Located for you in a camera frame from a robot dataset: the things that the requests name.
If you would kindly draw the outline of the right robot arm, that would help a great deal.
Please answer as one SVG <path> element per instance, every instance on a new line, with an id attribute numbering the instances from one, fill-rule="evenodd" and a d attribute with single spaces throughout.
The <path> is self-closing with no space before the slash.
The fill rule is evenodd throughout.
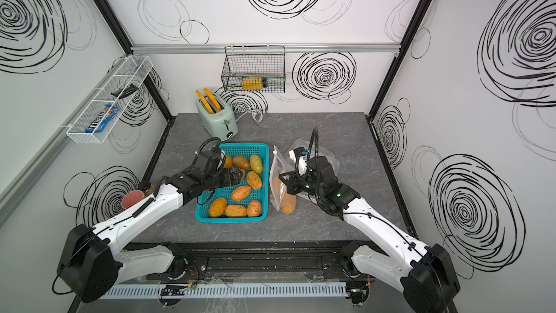
<path id="1" fill-rule="evenodd" d="M 449 253 L 428 246 L 378 213 L 359 192 L 338 181 L 326 157 L 311 158 L 304 173 L 279 174 L 288 194 L 304 192 L 325 213 L 360 230 L 380 249 L 361 245 L 350 256 L 358 272 L 401 292 L 415 312 L 445 312 L 460 292 Z"/>

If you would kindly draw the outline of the large potato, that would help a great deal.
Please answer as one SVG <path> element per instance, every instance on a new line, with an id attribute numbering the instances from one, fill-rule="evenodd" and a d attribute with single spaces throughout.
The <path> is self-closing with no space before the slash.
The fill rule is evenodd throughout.
<path id="1" fill-rule="evenodd" d="M 280 204 L 280 210 L 283 214 L 289 215 L 295 211 L 297 198 L 291 194 L 285 194 Z"/>

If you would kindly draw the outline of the clear zipper bag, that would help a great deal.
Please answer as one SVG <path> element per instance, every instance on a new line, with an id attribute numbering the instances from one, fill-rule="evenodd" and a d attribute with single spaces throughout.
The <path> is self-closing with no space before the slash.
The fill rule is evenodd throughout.
<path id="1" fill-rule="evenodd" d="M 273 160 L 269 172 L 270 201 L 276 211 L 289 215 L 295 211 L 297 199 L 296 196 L 288 193 L 287 187 L 279 179 L 279 175 L 292 171 L 293 167 L 284 159 L 276 146 L 274 146 L 272 153 Z"/>

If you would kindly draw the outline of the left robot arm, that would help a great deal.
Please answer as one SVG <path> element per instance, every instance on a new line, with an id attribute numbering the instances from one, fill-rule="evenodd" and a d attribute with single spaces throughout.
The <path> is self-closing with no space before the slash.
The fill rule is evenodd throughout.
<path id="1" fill-rule="evenodd" d="M 178 251 L 158 245 L 127 252 L 125 247 L 140 233 L 206 191 L 239 185 L 244 177 L 236 166 L 226 168 L 220 149 L 199 150 L 190 166 L 162 178 L 144 200 L 93 227 L 73 228 L 66 239 L 56 278 L 82 302 L 101 298 L 113 286 L 144 275 L 167 272 Z"/>

